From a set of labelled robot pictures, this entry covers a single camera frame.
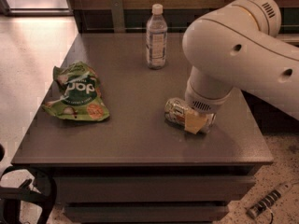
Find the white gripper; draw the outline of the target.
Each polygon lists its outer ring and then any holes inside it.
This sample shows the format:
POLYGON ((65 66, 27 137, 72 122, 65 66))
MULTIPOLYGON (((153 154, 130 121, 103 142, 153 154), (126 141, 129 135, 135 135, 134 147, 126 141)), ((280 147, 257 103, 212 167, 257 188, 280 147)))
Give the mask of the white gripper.
POLYGON ((185 101, 194 110, 188 110, 185 114, 185 131, 197 134, 207 121, 206 114, 200 113, 217 113, 228 99, 232 88, 193 66, 187 81, 185 101))

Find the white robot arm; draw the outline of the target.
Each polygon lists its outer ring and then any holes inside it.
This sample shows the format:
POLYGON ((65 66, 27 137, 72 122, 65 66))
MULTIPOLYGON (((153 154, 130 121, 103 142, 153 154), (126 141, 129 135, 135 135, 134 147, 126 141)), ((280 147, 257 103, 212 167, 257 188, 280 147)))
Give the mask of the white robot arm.
POLYGON ((262 132, 298 132, 299 50, 277 39, 280 26, 274 0, 235 0, 190 24, 182 39, 188 105, 214 114, 239 88, 262 132))

